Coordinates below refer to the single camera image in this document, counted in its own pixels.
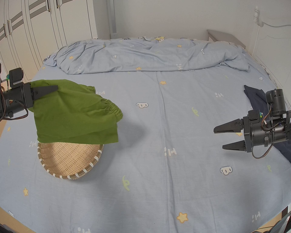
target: green fabric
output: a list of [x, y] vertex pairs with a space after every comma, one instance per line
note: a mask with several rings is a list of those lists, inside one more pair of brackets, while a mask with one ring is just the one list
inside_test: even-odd
[[95, 87], [69, 80], [38, 80], [31, 87], [58, 85], [58, 90], [36, 100], [34, 113], [38, 141], [80, 144], [118, 142], [121, 110], [95, 94]]

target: bed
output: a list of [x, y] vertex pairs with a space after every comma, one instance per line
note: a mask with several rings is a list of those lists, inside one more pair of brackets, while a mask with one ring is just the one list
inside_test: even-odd
[[35, 232], [252, 232], [291, 203], [291, 164], [277, 149], [256, 160], [222, 149], [241, 134], [213, 133], [251, 109], [244, 85], [276, 88], [241, 47], [91, 39], [52, 54], [39, 79], [95, 86], [124, 117], [119, 142], [78, 180], [43, 169], [33, 113], [6, 124], [0, 206]]

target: woven bamboo basket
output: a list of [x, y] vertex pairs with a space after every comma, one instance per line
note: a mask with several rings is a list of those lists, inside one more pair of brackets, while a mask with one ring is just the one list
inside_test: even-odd
[[104, 145], [38, 143], [38, 158], [52, 176], [72, 180], [88, 173], [99, 161]]

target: nightstand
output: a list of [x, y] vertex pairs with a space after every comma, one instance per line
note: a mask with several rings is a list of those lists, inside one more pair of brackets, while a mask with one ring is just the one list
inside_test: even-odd
[[234, 43], [235, 45], [240, 45], [244, 49], [246, 46], [241, 43], [236, 37], [234, 37], [232, 34], [228, 34], [226, 32], [221, 32], [221, 31], [215, 31], [215, 30], [207, 30], [208, 35], [209, 35], [209, 41], [227, 41]]

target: star pattern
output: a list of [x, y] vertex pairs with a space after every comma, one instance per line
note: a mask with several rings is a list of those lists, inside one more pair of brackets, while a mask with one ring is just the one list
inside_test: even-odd
[[180, 223], [184, 223], [185, 221], [188, 221], [187, 214], [186, 213], [179, 213], [179, 216], [177, 219], [180, 221]]
[[24, 188], [23, 192], [24, 192], [24, 196], [28, 196], [28, 190], [26, 188]]

